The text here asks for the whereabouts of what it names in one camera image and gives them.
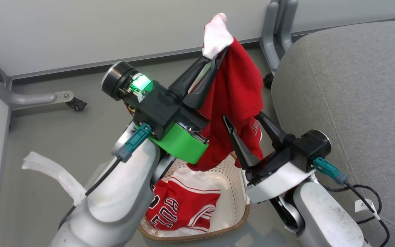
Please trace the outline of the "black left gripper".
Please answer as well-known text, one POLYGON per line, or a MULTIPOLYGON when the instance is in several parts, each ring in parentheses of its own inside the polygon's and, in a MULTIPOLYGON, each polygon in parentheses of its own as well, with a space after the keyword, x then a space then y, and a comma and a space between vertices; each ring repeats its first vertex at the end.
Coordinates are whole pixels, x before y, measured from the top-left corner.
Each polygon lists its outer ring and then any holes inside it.
POLYGON ((227 50, 224 48, 213 59, 201 56, 169 87, 119 61, 104 75, 102 91, 132 108, 135 124, 149 125, 156 140, 162 140, 174 126, 199 133, 209 120, 198 110, 204 105, 227 50), (188 92, 196 79, 197 85, 188 92))

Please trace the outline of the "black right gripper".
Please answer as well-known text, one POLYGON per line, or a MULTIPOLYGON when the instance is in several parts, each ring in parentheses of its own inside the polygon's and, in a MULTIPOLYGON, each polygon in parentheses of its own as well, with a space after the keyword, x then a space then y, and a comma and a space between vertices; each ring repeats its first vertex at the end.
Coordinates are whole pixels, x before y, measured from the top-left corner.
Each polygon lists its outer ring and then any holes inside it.
POLYGON ((318 157, 325 158, 331 153, 331 142, 321 131, 312 129, 296 137, 282 131, 263 111, 254 118, 262 125, 275 150, 262 160, 249 150, 237 134, 232 121, 226 115, 222 117, 240 167, 251 169, 246 171, 248 184, 262 182, 287 163, 295 165, 305 173, 310 172, 314 169, 314 160, 318 157))

